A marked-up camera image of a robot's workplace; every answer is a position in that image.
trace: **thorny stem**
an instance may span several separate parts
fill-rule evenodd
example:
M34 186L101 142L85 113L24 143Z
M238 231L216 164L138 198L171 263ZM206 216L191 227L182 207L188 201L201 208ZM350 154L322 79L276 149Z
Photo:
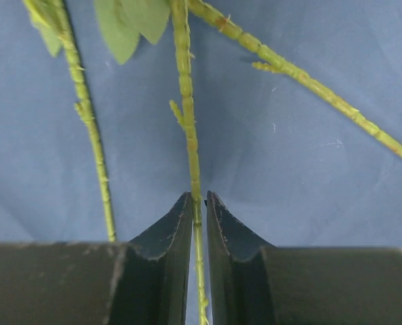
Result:
M188 27L187 0L171 0L172 24L174 25L174 43L176 48L176 64L180 73L180 93L182 97L182 113L175 102L171 102L178 123L186 134L188 164L190 169L191 194L193 199L193 232L195 235L196 274L198 284L199 323L208 323L205 308L208 300L205 295L203 272L203 241L201 216L201 183L199 180L198 141L195 128L195 111L193 103L193 84L190 64L190 30Z
M71 24L68 14L64 8L63 0L53 0L58 20L62 27L62 35L59 35L65 49L66 61L70 70L71 78L75 84L79 103L75 104L75 109L79 113L80 119L85 123L89 133L89 140L94 151L98 181L100 183L101 197L103 201L104 217L106 219L108 239L113 242L117 239L115 232L115 222L113 220L112 206L110 204L110 193L108 188L108 177L106 165L104 164L103 149L100 142L97 123L94 118L89 91L85 84L83 69L80 65L80 57L77 51Z
M253 35L243 32L229 17L226 18L216 8L202 2L202 0L188 0L188 6L194 15L204 19L209 25L216 27L221 33L225 34L230 39L238 41L241 46L258 54L262 60L269 63L263 64L256 62L254 63L254 68L287 74L301 85L323 98L326 102L330 103L334 108L350 118L354 123L402 158L402 144L381 130L377 125L367 120L356 108L345 102L332 90L311 78L306 71L288 62L268 48L267 45L261 44L260 40Z

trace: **plant stem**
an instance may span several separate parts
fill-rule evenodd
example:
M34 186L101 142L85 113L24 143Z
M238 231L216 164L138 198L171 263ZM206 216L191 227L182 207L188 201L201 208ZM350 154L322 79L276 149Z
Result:
M326 102L330 103L334 108L342 114L350 118L354 123L375 137L379 142L391 149L395 154L402 158L402 144L392 138L389 134L381 130L377 125L367 120L356 108L345 102L340 96L336 95L332 90L321 84L319 81L311 78L309 74L288 62L267 45L261 44L260 40L252 36L234 24L229 17L225 17L216 8L202 2L202 0L188 0L189 9L194 15L204 19L209 25L216 27L221 33L230 39L234 39L241 46L249 51L258 54L258 56L269 64L256 62L255 68L260 70L268 70L271 72L281 72L287 74Z
M87 90L83 69L80 65L80 57L77 51L71 24L68 14L64 8L63 0L53 0L58 20L62 27L62 35L59 35L65 49L66 61L70 70L71 78L75 84L79 103L75 104L75 109L79 113L80 119L85 123L89 133L89 140L94 151L98 181L100 184L101 197L103 201L104 217L108 232L108 239L113 242L117 239L115 232L115 222L113 220L112 206L110 204L110 192L108 188L108 177L106 165L104 164L103 149L98 133L98 126L94 118L89 91Z
M171 0L172 24L174 25L174 43L176 48L176 64L180 73L180 93L182 97L182 116L178 107L171 102L171 109L183 126L186 134L188 165L190 169L190 185L193 199L193 232L195 235L196 274L198 282L199 323L208 323L205 308L208 300L205 295L205 280L203 272L203 241L201 215L201 182L199 180L198 141L195 128L195 111L193 103L193 84L190 64L190 30L188 27L187 0Z

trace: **thorn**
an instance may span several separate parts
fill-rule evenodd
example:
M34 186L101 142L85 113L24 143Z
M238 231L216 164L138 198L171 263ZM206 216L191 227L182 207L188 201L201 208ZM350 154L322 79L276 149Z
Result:
M181 126L182 130L185 131L185 127L184 127L184 117L182 116L182 113L180 111L180 109L178 108L177 103L175 103L173 100L171 100L169 102L170 106L171 106L171 110L174 113L176 120L178 122L178 124Z
M74 109L76 110L77 114L80 116L80 118L83 118L83 106L81 103L74 103Z
M228 24L230 21L230 14L226 18L220 18L220 28L219 32L223 32L223 28Z
M204 308L208 307L208 299L205 296L202 299L202 307L204 307Z
M252 66L256 70L261 70L261 71L269 71L271 73L282 73L280 70L275 68L269 63L262 63L262 62L252 62Z

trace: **leaf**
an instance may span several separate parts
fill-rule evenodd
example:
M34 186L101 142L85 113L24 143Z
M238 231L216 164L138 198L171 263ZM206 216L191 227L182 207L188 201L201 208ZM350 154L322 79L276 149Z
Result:
M94 0L94 7L104 41L116 61L124 64L139 44L139 32L122 10L120 0Z
M50 54L55 58L62 48L62 42L50 27L37 24L37 28L41 34L41 37L43 38L45 46Z
M151 44L165 32L170 6L167 0L120 0L128 19Z
M51 0L23 0L32 25L41 34L47 50L56 57L62 47L57 34L60 24L55 16L54 7L47 1Z
M53 30L56 35L63 33L62 26L59 22L56 8L52 0L23 0L29 11L32 23L48 27Z

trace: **blue fabric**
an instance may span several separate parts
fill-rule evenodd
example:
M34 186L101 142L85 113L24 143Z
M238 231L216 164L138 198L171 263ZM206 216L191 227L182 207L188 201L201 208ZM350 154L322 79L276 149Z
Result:
M402 0L212 4L402 143ZM189 190L168 104L180 99L172 29L118 66L92 1L67 5L129 240ZM256 57L200 19L190 25L204 191L276 245L402 247L402 160L297 82L254 70ZM50 57L21 1L0 0L0 240L106 240L75 101L63 55ZM197 324L194 272L189 282Z

